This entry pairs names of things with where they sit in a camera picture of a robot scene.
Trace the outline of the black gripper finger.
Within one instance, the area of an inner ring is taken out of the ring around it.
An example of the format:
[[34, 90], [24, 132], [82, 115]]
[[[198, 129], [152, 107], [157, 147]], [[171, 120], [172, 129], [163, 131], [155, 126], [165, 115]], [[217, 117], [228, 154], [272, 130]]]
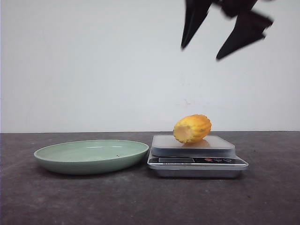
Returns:
[[205, 20], [212, 4], [211, 0], [186, 0], [186, 13], [181, 49], [185, 49]]
[[236, 24], [216, 55], [217, 60], [234, 53], [235, 51], [264, 39], [265, 29], [273, 24], [274, 20], [255, 11], [246, 11], [237, 16]]

